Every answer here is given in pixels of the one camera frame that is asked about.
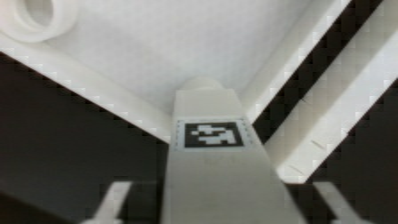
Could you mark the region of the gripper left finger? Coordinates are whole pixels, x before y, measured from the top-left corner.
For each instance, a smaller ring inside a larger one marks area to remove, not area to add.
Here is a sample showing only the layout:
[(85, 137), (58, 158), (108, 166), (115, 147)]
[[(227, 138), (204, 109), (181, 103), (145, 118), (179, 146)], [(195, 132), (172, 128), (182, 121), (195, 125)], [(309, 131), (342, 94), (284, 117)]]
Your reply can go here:
[(154, 224), (158, 220), (158, 183), (113, 181), (95, 211), (78, 224)]

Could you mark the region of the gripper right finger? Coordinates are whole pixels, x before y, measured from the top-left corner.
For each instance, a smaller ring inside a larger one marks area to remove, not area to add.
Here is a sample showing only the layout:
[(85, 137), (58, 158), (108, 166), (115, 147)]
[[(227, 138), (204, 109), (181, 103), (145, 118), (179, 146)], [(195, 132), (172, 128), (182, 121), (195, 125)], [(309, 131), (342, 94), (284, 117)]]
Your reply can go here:
[(305, 224), (374, 224), (358, 216), (330, 182), (287, 184), (285, 187)]

